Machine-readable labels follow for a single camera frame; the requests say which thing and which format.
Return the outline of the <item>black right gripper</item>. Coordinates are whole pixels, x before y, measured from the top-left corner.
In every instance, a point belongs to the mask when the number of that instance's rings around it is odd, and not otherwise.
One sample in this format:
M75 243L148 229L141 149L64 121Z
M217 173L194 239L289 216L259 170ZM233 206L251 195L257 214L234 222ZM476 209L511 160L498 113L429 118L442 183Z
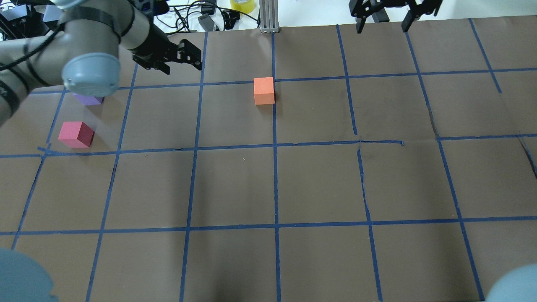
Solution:
M438 14L442 0L350 0L349 11L356 19L357 33L361 33L369 16L373 22L378 23L377 13L385 8L408 7L409 10L401 22L401 30L408 33L411 25L420 19L422 15Z

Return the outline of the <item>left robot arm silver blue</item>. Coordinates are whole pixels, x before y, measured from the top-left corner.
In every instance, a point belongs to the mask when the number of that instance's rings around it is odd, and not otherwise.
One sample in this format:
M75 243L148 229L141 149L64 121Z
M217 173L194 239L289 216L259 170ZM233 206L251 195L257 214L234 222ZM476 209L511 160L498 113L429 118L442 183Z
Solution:
M55 0L62 10L52 34L1 42L1 123L37 88L64 85L93 97L120 84L119 48L144 69L169 74L167 63L203 68L201 50L167 35L128 0Z

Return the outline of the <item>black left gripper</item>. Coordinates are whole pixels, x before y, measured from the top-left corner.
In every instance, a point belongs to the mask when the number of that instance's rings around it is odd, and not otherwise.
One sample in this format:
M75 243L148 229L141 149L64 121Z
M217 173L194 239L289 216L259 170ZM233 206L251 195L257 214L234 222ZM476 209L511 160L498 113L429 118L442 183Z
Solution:
M159 70L170 74L169 62L188 64L203 70L201 50L189 40L182 39L178 44L171 42L158 27L151 24L148 36L140 46L131 50L135 63L146 70Z

